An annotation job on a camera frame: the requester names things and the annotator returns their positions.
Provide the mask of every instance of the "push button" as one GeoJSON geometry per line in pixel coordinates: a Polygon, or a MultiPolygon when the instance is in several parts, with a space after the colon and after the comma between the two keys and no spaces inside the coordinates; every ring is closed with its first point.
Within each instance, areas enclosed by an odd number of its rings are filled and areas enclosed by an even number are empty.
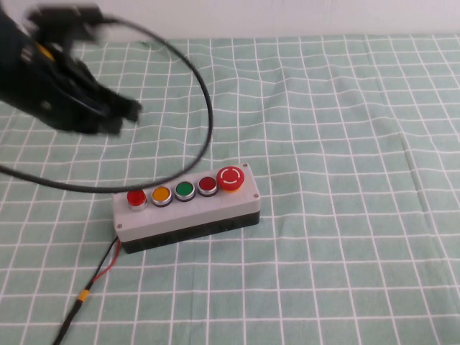
{"type": "Polygon", "coordinates": [[[175,186],[175,197],[179,201],[190,201],[195,198],[195,186],[184,181],[175,186]]]}
{"type": "Polygon", "coordinates": [[[217,193],[217,182],[211,176],[202,178],[198,183],[198,192],[202,196],[214,196],[217,193]]]}
{"type": "Polygon", "coordinates": [[[244,182],[244,172],[238,167],[224,167],[217,173],[218,186],[227,192],[240,188],[244,182]]]}
{"type": "Polygon", "coordinates": [[[171,190],[167,187],[158,187],[152,192],[152,202],[155,206],[165,207],[173,201],[171,190]]]}
{"type": "Polygon", "coordinates": [[[134,212],[143,211],[147,207],[147,197],[143,190],[131,190],[127,193],[129,209],[134,212]]]}

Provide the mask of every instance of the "electrical wire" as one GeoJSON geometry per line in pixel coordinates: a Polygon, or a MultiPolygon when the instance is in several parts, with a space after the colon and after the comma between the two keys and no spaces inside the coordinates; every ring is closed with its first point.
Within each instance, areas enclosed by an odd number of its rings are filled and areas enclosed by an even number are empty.
{"type": "Polygon", "coordinates": [[[94,282],[97,281],[97,279],[99,279],[102,275],[104,275],[108,270],[110,270],[110,268],[114,265],[114,263],[116,261],[116,258],[118,257],[118,255],[120,253],[120,246],[121,246],[121,242],[118,240],[118,237],[115,237],[115,239],[112,241],[112,243],[110,243],[109,248],[107,249],[107,252],[103,256],[103,258],[102,258],[101,262],[99,263],[96,271],[94,272],[93,277],[89,280],[88,284],[86,284],[85,288],[83,289],[83,291],[80,293],[80,295],[78,296],[78,298],[74,302],[72,309],[70,309],[69,313],[67,314],[67,317],[65,318],[63,324],[61,325],[60,330],[57,333],[57,336],[56,336],[54,342],[52,343],[52,345],[59,345],[63,341],[64,336],[67,333],[67,330],[69,329],[73,318],[75,318],[75,315],[77,315],[78,311],[80,310],[81,306],[83,305],[83,302],[88,297],[89,290],[93,286],[94,282]],[[104,261],[106,261],[106,258],[108,257],[112,247],[114,246],[114,244],[117,241],[118,241],[118,246],[116,248],[116,254],[115,254],[114,259],[112,260],[111,264],[101,274],[99,274],[99,271],[101,270],[101,267],[104,264],[104,261]]]}
{"type": "Polygon", "coordinates": [[[96,282],[100,277],[105,275],[112,268],[112,266],[115,265],[115,262],[118,259],[118,256],[120,255],[120,249],[121,249],[121,242],[118,240],[118,243],[116,244],[115,256],[112,259],[112,262],[104,269],[104,271],[102,271],[96,277],[93,278],[93,282],[96,282]]]}
{"type": "Polygon", "coordinates": [[[176,178],[179,178],[180,176],[191,171],[200,162],[201,158],[205,155],[209,147],[209,144],[211,143],[211,137],[212,137],[212,131],[213,131],[213,109],[212,109],[211,97],[209,96],[209,92],[206,87],[206,84],[203,78],[201,77],[200,73],[196,69],[196,67],[192,64],[191,61],[189,61],[189,59],[187,59],[186,56],[184,56],[184,54],[182,54],[177,48],[175,48],[165,39],[161,38],[154,32],[151,32],[150,30],[136,23],[133,23],[128,20],[121,19],[121,18],[107,17],[105,18],[104,24],[115,24],[115,25],[125,26],[130,29],[141,32],[144,35],[147,35],[153,40],[159,42],[161,45],[166,46],[168,50],[176,54],[191,69],[191,71],[193,72],[193,74],[195,75],[196,79],[198,80],[200,84],[201,90],[203,92],[203,95],[206,101],[206,106],[208,108],[208,132],[206,134],[206,140],[203,146],[201,147],[201,150],[198,153],[198,155],[189,165],[185,166],[181,171],[167,178],[159,179],[153,182],[140,183],[136,185],[127,185],[123,187],[91,187],[91,186],[85,186],[85,185],[74,185],[70,183],[62,183],[58,181],[49,180],[47,178],[41,178],[36,175],[31,175],[26,172],[11,169],[10,167],[7,167],[5,165],[0,165],[0,173],[12,176],[13,178],[19,178],[21,180],[26,180],[28,182],[36,183],[38,185],[43,185],[45,187],[51,187],[51,188],[56,188],[60,190],[69,190],[72,192],[80,192],[80,193],[113,194],[113,193],[128,192],[131,190],[141,190],[141,189],[153,188],[158,185],[163,185],[167,182],[175,180],[176,178]]]}

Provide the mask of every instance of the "black cable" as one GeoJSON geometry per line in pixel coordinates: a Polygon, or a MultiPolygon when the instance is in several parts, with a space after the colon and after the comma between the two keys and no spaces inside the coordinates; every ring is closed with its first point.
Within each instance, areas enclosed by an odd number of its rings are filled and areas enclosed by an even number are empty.
{"type": "Polygon", "coordinates": [[[109,248],[107,249],[107,252],[103,256],[101,262],[99,263],[98,268],[94,272],[93,277],[89,280],[88,284],[85,286],[85,289],[82,291],[82,293],[78,296],[78,298],[75,300],[72,309],[70,309],[69,313],[67,314],[67,317],[65,318],[63,324],[60,327],[59,333],[57,333],[56,339],[53,341],[52,345],[59,345],[63,339],[65,334],[67,333],[67,330],[70,327],[70,324],[72,323],[73,318],[75,315],[77,315],[78,311],[80,310],[81,306],[83,305],[83,302],[85,301],[86,297],[88,296],[89,290],[93,286],[94,279],[97,277],[99,271],[101,270],[102,265],[104,264],[104,261],[106,261],[106,258],[108,257],[112,247],[114,244],[118,241],[118,237],[115,237],[115,239],[110,243],[109,248]]]}
{"type": "Polygon", "coordinates": [[[211,97],[209,96],[208,89],[206,87],[206,84],[201,77],[200,73],[196,69],[196,67],[192,64],[189,59],[187,59],[184,54],[182,54],[178,49],[176,49],[174,46],[172,46],[170,43],[168,43],[165,39],[161,38],[160,36],[156,35],[154,32],[151,32],[148,29],[145,29],[144,27],[130,22],[125,19],[120,19],[116,17],[112,18],[106,18],[104,24],[119,24],[131,29],[134,29],[138,32],[141,32],[148,37],[154,39],[155,41],[159,42],[160,44],[166,46],[167,49],[172,51],[174,54],[176,54],[193,72],[195,75],[196,79],[200,83],[201,90],[203,92],[205,101],[206,101],[206,106],[208,108],[208,133],[206,135],[206,140],[204,142],[203,147],[201,148],[200,152],[198,155],[195,157],[195,159],[184,169],[181,171],[175,173],[174,175],[171,175],[170,177],[163,178],[156,180],[154,182],[146,182],[146,183],[140,183],[137,185],[127,185],[123,187],[91,187],[91,186],[85,186],[85,185],[73,185],[70,183],[61,183],[58,181],[53,181],[53,180],[48,180],[47,178],[41,178],[35,175],[30,175],[26,172],[21,172],[18,170],[11,169],[5,165],[0,165],[0,173],[3,173],[5,175],[12,176],[13,178],[19,178],[21,180],[26,180],[32,183],[36,183],[38,185],[43,185],[45,187],[51,187],[51,188],[56,188],[56,189],[61,189],[61,190],[69,190],[72,192],[80,192],[80,193],[97,193],[97,194],[112,194],[112,193],[123,193],[123,192],[128,192],[130,190],[141,190],[141,189],[147,189],[147,188],[152,188],[156,187],[158,185],[165,184],[167,182],[170,182],[172,180],[175,180],[176,178],[179,178],[180,176],[188,173],[191,171],[201,160],[201,158],[205,155],[209,144],[211,142],[212,138],[212,131],[213,131],[213,109],[212,109],[212,103],[211,103],[211,97]]]}

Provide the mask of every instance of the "red button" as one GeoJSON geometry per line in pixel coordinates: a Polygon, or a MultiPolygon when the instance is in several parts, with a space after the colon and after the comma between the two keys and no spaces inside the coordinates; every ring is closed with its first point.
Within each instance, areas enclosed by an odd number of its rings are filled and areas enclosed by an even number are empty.
{"type": "Polygon", "coordinates": [[[211,176],[202,178],[198,183],[198,192],[202,196],[213,196],[217,193],[217,182],[211,176]]]}
{"type": "Polygon", "coordinates": [[[133,207],[141,206],[147,200],[143,190],[131,190],[126,198],[128,199],[128,204],[133,207]]]}
{"type": "Polygon", "coordinates": [[[238,167],[224,167],[217,173],[219,187],[232,192],[241,187],[244,182],[244,172],[238,167]]]}

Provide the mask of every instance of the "green tablecloth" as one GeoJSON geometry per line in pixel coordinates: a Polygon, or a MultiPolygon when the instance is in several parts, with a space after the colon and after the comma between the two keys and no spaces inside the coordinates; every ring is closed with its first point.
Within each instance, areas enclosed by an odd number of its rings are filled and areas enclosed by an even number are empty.
{"type": "MultiPolygon", "coordinates": [[[[175,43],[215,108],[197,170],[248,162],[261,222],[122,252],[65,344],[460,344],[459,38],[175,43]]],[[[140,124],[79,137],[0,105],[1,162],[119,185],[193,159],[205,103],[176,57],[76,54],[144,104],[140,124]]],[[[0,178],[0,342],[49,344],[114,238],[111,198],[0,178]]]]}

